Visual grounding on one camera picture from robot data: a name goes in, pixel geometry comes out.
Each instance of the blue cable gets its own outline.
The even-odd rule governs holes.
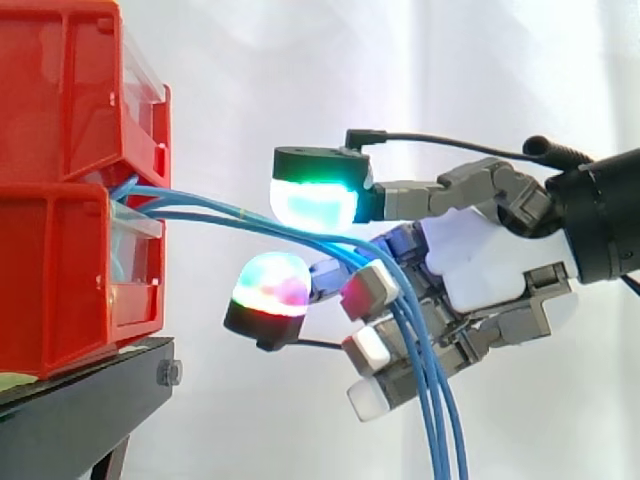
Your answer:
[[[109,194],[111,200],[121,201],[123,199],[126,199],[126,197],[131,194],[131,190],[133,189],[133,187],[135,187],[139,181],[140,177],[138,177],[138,175],[136,175],[135,173],[131,175],[126,182],[124,182],[122,185],[117,186],[111,191],[111,193]]]
[[[344,263],[346,266],[357,270],[362,266],[368,263],[368,260],[358,254],[345,250],[343,248],[338,247],[337,245],[325,244],[321,242],[316,242],[313,240],[307,240],[304,238],[300,238],[297,236],[293,236],[290,234],[281,233],[278,231],[274,231],[268,229],[266,227],[252,225],[248,222],[244,222],[241,220],[235,220],[225,217],[218,217],[214,215],[207,215],[201,213],[189,213],[189,212],[172,212],[172,211],[148,211],[147,215],[152,218],[161,218],[166,220],[187,220],[187,221],[195,221],[195,222],[205,222],[212,223],[216,225],[222,225],[231,228],[238,228],[254,233],[260,233],[265,235],[270,235],[273,237],[281,238],[287,241],[292,241],[304,245],[309,248],[313,248],[315,250],[324,253],[325,255],[329,255],[331,257],[336,258],[340,262]],[[403,307],[399,304],[395,304],[392,307],[392,312],[394,313],[394,317],[397,319],[398,324],[400,325],[400,332],[402,334],[403,340],[407,345],[407,351],[409,353],[409,357],[411,358],[411,364],[414,367],[414,374],[416,376],[416,380],[418,383],[418,395],[420,397],[420,405],[422,408],[423,418],[425,419],[425,428],[427,429],[427,437],[429,438],[429,448],[432,457],[432,463],[434,468],[434,478],[439,480],[441,477],[441,462],[438,462],[438,455],[441,454],[440,451],[436,451],[436,433],[433,428],[433,421],[431,419],[432,415],[429,411],[429,401],[427,398],[427,384],[423,372],[421,370],[422,362],[420,360],[420,356],[418,350],[415,346],[414,340],[411,336],[409,328],[407,327],[407,317],[403,312]]]
[[[174,192],[172,190],[167,189],[158,189],[154,187],[134,187],[131,189],[131,193],[135,193],[138,195],[146,195],[146,196],[154,196],[154,197],[163,197],[161,200],[155,200],[147,204],[143,210],[148,210],[150,208],[159,208],[160,206],[168,206],[171,204],[177,205],[196,205],[196,206],[204,206],[208,208],[212,208],[221,213],[225,213],[227,215],[232,215],[239,218],[246,218],[251,222],[257,223],[263,227],[269,228],[270,230],[277,229],[280,232],[289,233],[291,235],[296,236],[297,238],[311,238],[321,242],[331,242],[331,243],[344,243],[349,245],[354,245],[356,247],[360,247],[363,250],[367,250],[372,252],[374,255],[378,256],[390,270],[390,273],[396,277],[401,288],[405,292],[408,301],[408,310],[411,311],[411,316],[409,317],[412,321],[412,326],[419,338],[421,344],[426,345],[426,347],[422,348],[423,360],[425,362],[425,370],[427,374],[428,383],[431,385],[437,385],[437,383],[442,383],[443,395],[445,397],[445,403],[447,404],[449,415],[452,421],[452,427],[454,431],[454,437],[456,439],[456,453],[458,456],[458,468],[460,471],[460,478],[466,479],[468,478],[468,474],[466,472],[466,461],[464,460],[464,443],[463,438],[461,436],[461,426],[459,425],[459,418],[457,416],[457,410],[455,408],[455,402],[453,401],[453,395],[450,392],[448,384],[446,382],[446,377],[443,375],[437,375],[437,369],[435,365],[437,361],[435,360],[435,354],[433,353],[433,348],[431,346],[431,342],[428,336],[428,332],[426,330],[426,325],[424,321],[420,321],[422,319],[422,312],[420,309],[419,302],[417,297],[415,296],[415,292],[411,288],[409,281],[404,276],[402,270],[398,267],[395,261],[389,257],[384,251],[375,247],[374,245],[358,240],[352,239],[348,237],[340,237],[335,235],[319,235],[319,234],[309,234],[307,232],[301,232],[296,229],[292,229],[285,226],[280,226],[272,223],[270,220],[265,217],[257,216],[254,214],[250,214],[245,212],[244,210],[238,209],[236,207],[232,207],[230,205],[226,205],[221,202],[216,202],[213,200],[209,200],[203,197],[198,197],[196,195]],[[434,413],[436,416],[436,429],[438,431],[438,444],[441,453],[446,453],[446,433],[444,431],[444,421],[442,419],[442,409],[440,404],[439,393],[437,392],[437,388],[430,389],[432,403],[434,406]],[[445,467],[448,470],[448,456],[441,455],[445,462]]]

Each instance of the blue wire bundle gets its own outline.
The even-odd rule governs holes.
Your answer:
[[[360,248],[380,258],[395,278],[403,294],[394,302],[391,311],[398,322],[403,339],[407,345],[416,378],[418,396],[420,398],[431,453],[434,478],[436,480],[449,480],[451,478],[442,399],[444,399],[444,403],[447,406],[449,421],[453,430],[458,476],[460,480],[467,480],[469,478],[462,426],[453,393],[447,382],[446,374],[442,370],[433,351],[418,298],[411,287],[411,283],[392,257],[375,245],[363,240],[338,235],[321,235],[300,231],[277,224],[266,217],[247,212],[232,205],[189,193],[155,187],[136,186],[135,181],[133,184],[127,182],[126,187],[125,185],[123,185],[123,187],[124,192],[126,192],[125,195],[157,197],[155,200],[139,208],[141,212],[154,218],[212,223],[281,238],[334,257],[353,270],[366,265],[369,260],[362,255],[340,247],[341,244]],[[161,208],[176,206],[205,207],[224,215],[235,217],[235,219],[200,213],[160,210]],[[419,348],[414,341],[412,331],[418,338]]]

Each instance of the white fingertip pad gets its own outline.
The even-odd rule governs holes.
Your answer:
[[[374,420],[391,411],[375,378],[361,379],[347,390],[347,396],[361,422]]]
[[[389,270],[387,270],[387,267],[384,266],[384,263],[379,258],[369,262],[367,267],[370,267],[375,272],[376,278],[386,292],[386,300],[384,303],[385,305],[389,305],[398,298],[398,295],[400,294],[400,287],[398,287],[398,284],[391,276],[391,273],[389,273]]]
[[[372,372],[381,370],[391,362],[391,353],[373,327],[360,329],[352,338]]]

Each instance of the glowing dome sensor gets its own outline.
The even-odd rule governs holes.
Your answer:
[[[275,150],[271,208],[283,224],[317,233],[341,232],[356,221],[369,186],[369,157],[345,149]]]
[[[353,223],[358,194],[344,185],[271,181],[271,209],[290,227],[315,233],[343,232]]]
[[[295,342],[307,313],[311,274],[302,259],[265,253],[242,269],[233,289],[224,326],[253,338],[264,350]]]

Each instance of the black metal shelf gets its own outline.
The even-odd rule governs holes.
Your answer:
[[[147,338],[135,350],[60,378],[0,393],[0,478],[119,478],[129,434],[165,403],[172,338]]]

